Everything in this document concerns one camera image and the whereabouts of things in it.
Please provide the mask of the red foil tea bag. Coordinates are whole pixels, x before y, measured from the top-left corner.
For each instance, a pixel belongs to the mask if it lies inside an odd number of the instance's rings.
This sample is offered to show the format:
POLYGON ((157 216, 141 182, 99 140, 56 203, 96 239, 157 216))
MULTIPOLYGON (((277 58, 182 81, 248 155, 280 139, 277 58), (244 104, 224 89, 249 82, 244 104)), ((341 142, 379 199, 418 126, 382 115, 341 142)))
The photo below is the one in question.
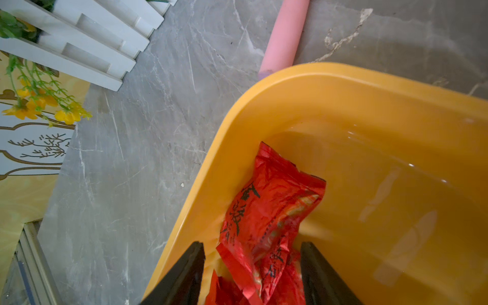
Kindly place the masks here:
POLYGON ((252 177, 230 204, 217 245, 249 304, 305 304, 301 256, 293 243, 326 185, 260 144, 252 177))
POLYGON ((219 277, 213 271, 209 293, 204 305, 246 305, 248 300, 235 282, 219 277))

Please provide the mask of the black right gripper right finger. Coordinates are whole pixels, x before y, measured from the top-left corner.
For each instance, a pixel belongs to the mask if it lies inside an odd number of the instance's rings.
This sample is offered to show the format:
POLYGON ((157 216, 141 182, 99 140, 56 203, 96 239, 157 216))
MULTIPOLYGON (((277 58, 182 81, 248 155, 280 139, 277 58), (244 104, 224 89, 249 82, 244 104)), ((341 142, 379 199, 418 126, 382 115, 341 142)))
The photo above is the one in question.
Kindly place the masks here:
POLYGON ((357 304, 362 301, 347 286, 312 242, 301 244, 301 272, 308 305, 357 304))

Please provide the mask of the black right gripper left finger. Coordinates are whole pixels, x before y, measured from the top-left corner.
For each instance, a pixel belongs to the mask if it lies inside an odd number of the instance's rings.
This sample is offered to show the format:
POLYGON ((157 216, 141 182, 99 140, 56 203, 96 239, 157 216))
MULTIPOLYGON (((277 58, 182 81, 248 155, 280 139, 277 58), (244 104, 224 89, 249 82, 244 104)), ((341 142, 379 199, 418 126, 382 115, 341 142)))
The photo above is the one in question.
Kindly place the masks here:
POLYGON ((198 304, 204 265, 204 245, 194 241, 140 305, 198 304))

